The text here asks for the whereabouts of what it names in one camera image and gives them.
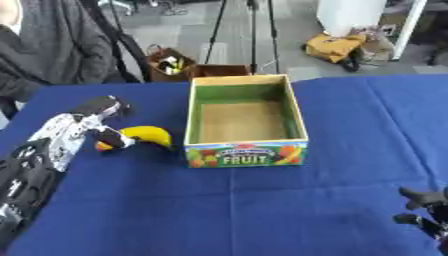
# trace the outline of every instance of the box bottom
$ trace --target box bottom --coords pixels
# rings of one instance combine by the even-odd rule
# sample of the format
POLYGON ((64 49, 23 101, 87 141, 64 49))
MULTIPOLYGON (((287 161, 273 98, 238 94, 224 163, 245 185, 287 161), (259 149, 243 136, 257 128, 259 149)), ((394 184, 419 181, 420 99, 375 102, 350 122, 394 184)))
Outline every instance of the box bottom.
POLYGON ((281 104, 202 104, 200 143, 286 139, 281 104))

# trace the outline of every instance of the cardboard box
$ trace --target cardboard box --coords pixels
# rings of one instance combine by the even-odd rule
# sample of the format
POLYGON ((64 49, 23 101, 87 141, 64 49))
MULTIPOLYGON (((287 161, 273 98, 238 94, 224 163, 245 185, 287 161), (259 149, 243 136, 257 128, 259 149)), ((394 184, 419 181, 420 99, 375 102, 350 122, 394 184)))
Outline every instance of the cardboard box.
POLYGON ((215 76, 248 76, 249 69, 244 65, 196 65, 192 70, 191 79, 196 77, 215 77, 215 76))
POLYGON ((299 165, 307 145, 286 75, 193 80, 185 135, 190 167, 299 165))

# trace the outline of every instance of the blue tablecloth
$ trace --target blue tablecloth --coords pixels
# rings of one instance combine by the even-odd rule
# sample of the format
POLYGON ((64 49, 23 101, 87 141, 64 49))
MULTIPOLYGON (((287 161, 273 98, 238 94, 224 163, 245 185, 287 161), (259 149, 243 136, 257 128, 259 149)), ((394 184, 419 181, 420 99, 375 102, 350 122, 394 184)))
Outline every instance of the blue tablecloth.
POLYGON ((0 132, 0 155, 93 96, 132 102, 109 122, 166 127, 178 152, 138 145, 101 155, 89 140, 10 256, 438 255, 398 186, 448 180, 448 76, 326 78, 294 84, 309 131, 301 167, 189 169, 187 84, 44 89, 0 132))

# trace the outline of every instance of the white cabinet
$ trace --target white cabinet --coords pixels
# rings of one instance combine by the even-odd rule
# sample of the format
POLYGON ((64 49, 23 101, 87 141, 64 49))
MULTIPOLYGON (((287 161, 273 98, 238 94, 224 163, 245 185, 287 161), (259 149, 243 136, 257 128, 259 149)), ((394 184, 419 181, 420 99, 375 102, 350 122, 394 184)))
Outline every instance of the white cabinet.
POLYGON ((317 18, 331 36, 346 36, 353 27, 378 25, 387 0, 319 0, 317 18))

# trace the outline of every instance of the black robotic glove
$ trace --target black robotic glove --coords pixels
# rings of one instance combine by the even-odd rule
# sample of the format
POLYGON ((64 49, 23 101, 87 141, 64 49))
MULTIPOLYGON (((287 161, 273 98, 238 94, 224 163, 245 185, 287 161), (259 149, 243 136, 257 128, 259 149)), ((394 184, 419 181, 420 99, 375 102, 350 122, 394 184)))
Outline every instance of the black robotic glove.
POLYGON ((393 217, 398 224, 414 225, 431 238, 440 242, 440 252, 448 256, 448 187, 441 192, 415 192, 400 188, 400 195, 409 199, 406 208, 426 208, 435 222, 416 214, 402 213, 393 217))
POLYGON ((408 210, 427 207, 434 204, 448 204, 448 187, 441 192, 415 192, 408 188, 400 188, 400 195, 409 199, 406 204, 408 210))

